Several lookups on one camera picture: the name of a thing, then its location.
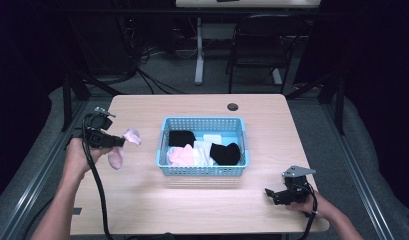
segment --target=chair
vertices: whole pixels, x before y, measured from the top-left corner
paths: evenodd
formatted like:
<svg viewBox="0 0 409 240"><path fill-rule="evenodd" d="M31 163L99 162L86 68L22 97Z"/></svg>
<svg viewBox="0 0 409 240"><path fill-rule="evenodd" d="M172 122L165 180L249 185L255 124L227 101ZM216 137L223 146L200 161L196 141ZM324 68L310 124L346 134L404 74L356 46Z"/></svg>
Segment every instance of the chair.
<svg viewBox="0 0 409 240"><path fill-rule="evenodd" d="M282 94L295 42L305 29L305 21L297 16L255 14L242 18L233 33L226 67L226 73L229 73L229 93L232 92L233 69L238 67L268 68L269 74L276 68L284 68L280 90Z"/></svg>

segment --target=forearm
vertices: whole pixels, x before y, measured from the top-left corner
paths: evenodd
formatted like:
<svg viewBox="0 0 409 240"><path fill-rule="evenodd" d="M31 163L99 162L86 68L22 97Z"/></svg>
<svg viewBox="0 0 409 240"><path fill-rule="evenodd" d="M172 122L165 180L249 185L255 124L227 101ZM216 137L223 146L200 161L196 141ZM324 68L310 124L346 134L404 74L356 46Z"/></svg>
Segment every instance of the forearm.
<svg viewBox="0 0 409 240"><path fill-rule="evenodd" d="M69 239L76 191L80 180L63 178L32 239Z"/></svg>
<svg viewBox="0 0 409 240"><path fill-rule="evenodd" d="M350 219L340 210L331 212L327 220L332 224L341 240L363 239Z"/></svg>

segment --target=table leg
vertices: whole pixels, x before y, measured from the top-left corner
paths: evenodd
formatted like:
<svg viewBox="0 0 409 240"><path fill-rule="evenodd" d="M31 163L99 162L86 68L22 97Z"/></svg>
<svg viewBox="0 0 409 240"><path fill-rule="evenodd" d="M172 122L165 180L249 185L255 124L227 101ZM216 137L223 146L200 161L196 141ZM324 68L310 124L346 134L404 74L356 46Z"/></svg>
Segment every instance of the table leg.
<svg viewBox="0 0 409 240"><path fill-rule="evenodd" d="M282 85L282 77L281 74L279 73L279 69L275 68L272 71L272 79L273 79L273 83L275 85Z"/></svg>
<svg viewBox="0 0 409 240"><path fill-rule="evenodd" d="M203 83L204 57L203 57L203 37L201 34L201 18L197 19L197 67L195 69L195 84Z"/></svg>

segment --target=black cable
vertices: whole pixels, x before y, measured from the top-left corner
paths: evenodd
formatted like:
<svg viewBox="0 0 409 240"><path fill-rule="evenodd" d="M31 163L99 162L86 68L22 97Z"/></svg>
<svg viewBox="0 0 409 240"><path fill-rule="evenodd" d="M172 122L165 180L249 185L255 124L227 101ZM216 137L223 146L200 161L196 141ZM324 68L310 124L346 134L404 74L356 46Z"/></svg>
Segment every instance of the black cable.
<svg viewBox="0 0 409 240"><path fill-rule="evenodd" d="M104 187L101 182L101 178L98 175L98 170L95 166L94 159L91 156L91 151L88 144L88 139L86 138L86 119L92 116L92 114L87 114L82 121L82 147L85 152L86 160L88 161L89 167L91 168L92 174L94 175L95 182L97 184L98 192L101 199L101 210L102 210L102 221L104 225L104 233L107 239L112 240L111 233L108 230L108 219L107 219L107 205L105 202Z"/></svg>
<svg viewBox="0 0 409 240"><path fill-rule="evenodd" d="M146 72L144 72L144 71L143 71L142 69L140 69L140 68L138 68L138 73L141 74L141 76L143 76L143 77L145 77L145 78L151 80L151 81L152 81L161 91L163 91L164 93L172 94L172 93L170 93L170 92L164 90L161 86L159 86L159 84L161 84L161 85L163 85L163 86L169 88L170 90L174 91L175 93L186 94L185 92L183 92L183 91L181 91L181 90L179 90L179 89L177 89L177 88L171 87L171 86L169 86L169 85L167 85L167 84L165 84L165 83L163 83L163 82L161 82L161 81L159 81L159 80L157 80L157 79L151 77L150 75L148 75Z"/></svg>
<svg viewBox="0 0 409 240"><path fill-rule="evenodd" d="M300 186L300 185L297 185L297 184L293 184L293 185L296 186L296 187L300 187L300 188L305 189L313 197L313 209L312 209L312 212L310 214L309 220L307 221L306 229L304 231L303 236L301 236L298 239L298 240L305 240L305 239L307 239L307 237L308 237L308 235L310 233L311 225L313 224L313 220L315 219L315 217L317 215L317 205L318 205L317 204L317 198L316 198L316 195L314 194L314 189L313 189L313 187L311 186L310 183L308 183L309 188L306 188L304 186Z"/></svg>
<svg viewBox="0 0 409 240"><path fill-rule="evenodd" d="M30 220L29 225L27 225L27 228L23 234L23 240L26 239L27 234L29 233L30 228L32 227L33 223L36 221L36 219L39 217L39 215L43 212L43 210L52 202L52 200L54 199L54 197L52 197L51 199L49 199L43 206L41 209L39 209L39 211L36 213L36 215L33 217L32 220Z"/></svg>
<svg viewBox="0 0 409 240"><path fill-rule="evenodd" d="M149 82L147 81L147 79L145 78L145 76L142 74L142 71L138 71L139 75L142 77L142 79L144 79L144 82L148 85L148 87L151 90L151 94L154 95L154 90L151 87L151 84L149 84Z"/></svg>
<svg viewBox="0 0 409 240"><path fill-rule="evenodd" d="M151 57L151 53L148 47L145 46L144 49L145 49L145 53L143 53L141 56L141 60L140 60L141 64L146 64L148 60L150 60L150 57Z"/></svg>

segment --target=blue basket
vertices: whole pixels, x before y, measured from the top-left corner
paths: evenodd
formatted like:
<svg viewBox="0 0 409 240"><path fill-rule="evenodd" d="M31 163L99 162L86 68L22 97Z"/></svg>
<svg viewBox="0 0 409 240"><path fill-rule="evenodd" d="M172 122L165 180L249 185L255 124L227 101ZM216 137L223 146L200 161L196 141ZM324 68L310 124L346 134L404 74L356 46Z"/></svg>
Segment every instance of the blue basket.
<svg viewBox="0 0 409 240"><path fill-rule="evenodd" d="M222 144L236 143L241 151L237 165L232 166L170 166L167 164L169 150L169 132L192 131L197 141L204 134L220 134ZM163 120L157 149L156 163L166 176L241 176L250 160L245 134L245 124L238 117L167 117Z"/></svg>

